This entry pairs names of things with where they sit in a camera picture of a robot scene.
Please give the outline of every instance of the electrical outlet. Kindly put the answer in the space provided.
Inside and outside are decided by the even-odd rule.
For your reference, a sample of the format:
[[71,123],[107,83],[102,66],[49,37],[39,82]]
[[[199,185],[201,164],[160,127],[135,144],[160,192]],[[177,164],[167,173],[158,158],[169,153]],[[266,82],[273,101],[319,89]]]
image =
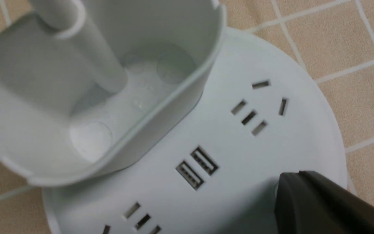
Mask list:
[[205,182],[185,161],[180,163],[175,169],[195,190],[199,189]]
[[217,171],[218,166],[216,163],[200,146],[198,146],[190,155],[209,175],[212,175]]
[[[124,219],[128,220],[138,209],[141,208],[141,205],[136,202],[133,204],[124,214],[123,217]],[[135,225],[134,229],[136,231],[140,230],[148,221],[150,221],[151,216],[147,213],[142,217]],[[103,234],[108,234],[110,231],[110,226],[105,225],[105,229]],[[157,234],[161,231],[161,227],[157,225],[152,231],[149,232],[149,234]]]
[[149,220],[151,219],[151,216],[149,214],[146,214],[144,217],[142,217],[142,219],[140,221],[138,221],[138,223],[136,223],[136,225],[134,226],[134,228],[138,231],[139,229],[141,229]]
[[[260,83],[255,83],[255,84],[252,84],[252,87],[254,89],[258,89],[258,88],[261,88],[261,87],[265,87],[265,86],[269,86],[270,83],[269,83],[269,80],[267,81],[264,81],[264,82],[260,82]],[[280,109],[279,109],[279,115],[284,115],[285,114],[285,110],[286,110],[286,107],[287,107],[287,102],[288,102],[288,99],[285,99],[283,98],[282,99],[282,102],[281,102],[281,106],[280,106]],[[239,102],[238,105],[236,105],[232,110],[232,114],[233,115],[236,115],[237,113],[239,113],[243,107],[245,107],[245,105],[247,105],[248,102],[245,101],[245,99],[243,99],[242,101]],[[247,125],[255,116],[257,115],[257,112],[255,110],[252,110],[243,120],[242,120],[242,124],[243,125]],[[252,135],[256,136],[258,135],[266,126],[268,125],[268,123],[264,120],[262,121],[258,126],[256,126],[252,131]]]
[[109,234],[109,231],[110,231],[110,226],[105,225],[104,232],[102,232],[102,234]]
[[139,208],[141,207],[141,205],[137,202],[135,203],[133,206],[131,206],[131,208],[129,208],[124,214],[123,216],[125,217],[125,219],[129,219],[129,217],[131,217],[135,211],[137,211]]
[[279,106],[279,115],[284,116],[288,105],[288,98],[282,98],[281,105]]
[[265,81],[258,82],[258,83],[253,83],[252,84],[252,89],[260,89],[260,88],[263,88],[263,87],[266,87],[266,86],[270,86],[270,81],[269,80],[265,80]]

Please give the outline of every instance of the circular base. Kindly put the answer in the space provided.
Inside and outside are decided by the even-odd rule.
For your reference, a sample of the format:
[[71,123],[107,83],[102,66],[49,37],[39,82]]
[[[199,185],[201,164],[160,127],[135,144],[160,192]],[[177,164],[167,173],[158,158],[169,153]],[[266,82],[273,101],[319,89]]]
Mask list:
[[280,173],[346,186],[343,141],[316,84],[271,44],[227,32],[197,106],[139,162],[43,190],[53,233],[276,233]]

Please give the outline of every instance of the white pole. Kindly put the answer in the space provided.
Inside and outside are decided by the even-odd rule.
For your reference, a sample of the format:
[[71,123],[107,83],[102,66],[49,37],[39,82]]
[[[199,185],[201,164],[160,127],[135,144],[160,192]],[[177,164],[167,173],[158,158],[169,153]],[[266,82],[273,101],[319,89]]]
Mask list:
[[74,0],[74,2],[72,0],[29,0],[29,2],[40,18],[55,31],[70,29],[77,23],[79,14],[86,15],[83,27],[69,40],[77,49],[77,54],[83,58],[81,61],[87,61],[88,67],[95,71],[96,75],[93,79],[103,89],[114,93],[125,87],[128,81],[126,71],[116,59],[91,17],[85,12],[80,0]]
[[50,27],[63,31],[77,20],[77,8],[71,0],[29,0],[40,18]]

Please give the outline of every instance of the tiled floor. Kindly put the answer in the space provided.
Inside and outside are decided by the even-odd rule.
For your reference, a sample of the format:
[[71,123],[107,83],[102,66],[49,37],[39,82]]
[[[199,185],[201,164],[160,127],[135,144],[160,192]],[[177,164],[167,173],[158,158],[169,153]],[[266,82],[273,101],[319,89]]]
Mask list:
[[[339,123],[350,191],[374,206],[374,0],[221,0],[229,26],[271,42],[313,77]],[[30,10],[0,0],[0,31]],[[0,165],[0,234],[49,233],[41,192]]]

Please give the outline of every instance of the usb port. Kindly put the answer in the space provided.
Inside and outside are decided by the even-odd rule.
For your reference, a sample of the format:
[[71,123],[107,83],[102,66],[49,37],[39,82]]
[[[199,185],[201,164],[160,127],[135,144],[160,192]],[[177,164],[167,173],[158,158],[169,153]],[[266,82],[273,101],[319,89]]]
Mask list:
[[196,172],[185,162],[183,161],[175,168],[178,173],[193,187],[195,190],[199,189],[203,185],[204,181],[197,175]]
[[197,147],[197,149],[194,150],[190,155],[209,175],[212,175],[215,171],[217,171],[218,166],[200,146]]

